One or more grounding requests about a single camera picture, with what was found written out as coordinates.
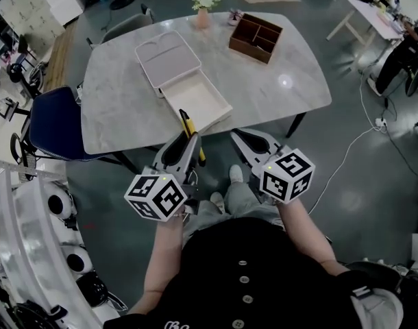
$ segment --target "navy blue chair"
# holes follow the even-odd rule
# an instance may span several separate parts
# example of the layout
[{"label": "navy blue chair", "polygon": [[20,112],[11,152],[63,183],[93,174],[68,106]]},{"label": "navy blue chair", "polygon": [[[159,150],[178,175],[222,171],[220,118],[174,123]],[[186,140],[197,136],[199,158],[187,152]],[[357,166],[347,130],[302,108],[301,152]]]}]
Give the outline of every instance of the navy blue chair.
[{"label": "navy blue chair", "polygon": [[[124,165],[134,174],[139,174],[122,152],[89,155],[84,151],[81,108],[68,86],[50,90],[35,98],[31,109],[29,139],[37,149],[61,160],[101,160]],[[105,157],[110,154],[118,161]]]}]

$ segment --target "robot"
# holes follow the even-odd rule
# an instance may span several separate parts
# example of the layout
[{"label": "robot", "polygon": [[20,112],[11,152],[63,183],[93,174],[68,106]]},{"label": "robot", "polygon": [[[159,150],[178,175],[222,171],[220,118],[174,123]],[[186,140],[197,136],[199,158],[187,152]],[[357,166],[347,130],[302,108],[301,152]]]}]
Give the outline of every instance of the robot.
[{"label": "robot", "polygon": [[[269,197],[289,203],[305,193],[315,166],[298,149],[281,146],[271,135],[251,129],[230,132],[234,147],[251,169],[249,185],[263,202]],[[183,204],[195,208],[201,139],[185,132],[172,138],[128,188],[125,199],[142,217],[168,221]]]}]

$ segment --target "gray pants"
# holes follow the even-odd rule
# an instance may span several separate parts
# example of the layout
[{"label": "gray pants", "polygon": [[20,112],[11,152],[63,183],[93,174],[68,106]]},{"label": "gray pants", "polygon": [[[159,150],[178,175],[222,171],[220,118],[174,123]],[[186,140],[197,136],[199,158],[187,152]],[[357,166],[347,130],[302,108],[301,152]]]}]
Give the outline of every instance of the gray pants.
[{"label": "gray pants", "polygon": [[221,214],[218,207],[208,200],[200,202],[197,215],[189,216],[189,221],[184,227],[183,245],[197,230],[232,218],[255,217],[282,226],[278,209],[269,204],[261,204],[246,183],[231,184],[224,197],[224,203],[230,214]]}]

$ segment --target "chair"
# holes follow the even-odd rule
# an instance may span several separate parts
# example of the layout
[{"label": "chair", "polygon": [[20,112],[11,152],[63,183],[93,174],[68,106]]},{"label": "chair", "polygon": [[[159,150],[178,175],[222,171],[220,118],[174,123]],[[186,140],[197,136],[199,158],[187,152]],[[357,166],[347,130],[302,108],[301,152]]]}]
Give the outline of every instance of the chair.
[{"label": "chair", "polygon": [[120,151],[109,153],[118,161],[105,157],[109,154],[89,155],[84,151],[81,108],[68,86],[53,89],[35,98],[31,109],[29,139],[34,147],[54,158],[84,162],[98,159],[124,165],[132,173],[139,174]]},{"label": "chair", "polygon": [[111,30],[104,34],[100,44],[115,39],[118,36],[121,36],[128,32],[132,32],[136,29],[152,24],[153,19],[151,17],[151,14],[137,14],[114,26]]}]

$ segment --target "wooden organizer box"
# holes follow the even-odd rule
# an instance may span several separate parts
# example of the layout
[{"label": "wooden organizer box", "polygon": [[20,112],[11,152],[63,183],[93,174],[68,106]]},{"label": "wooden organizer box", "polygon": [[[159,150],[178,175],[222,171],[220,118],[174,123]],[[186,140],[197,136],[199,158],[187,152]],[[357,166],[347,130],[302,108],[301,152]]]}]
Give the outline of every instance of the wooden organizer box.
[{"label": "wooden organizer box", "polygon": [[229,48],[268,64],[281,33],[281,27],[244,14],[230,37]]}]

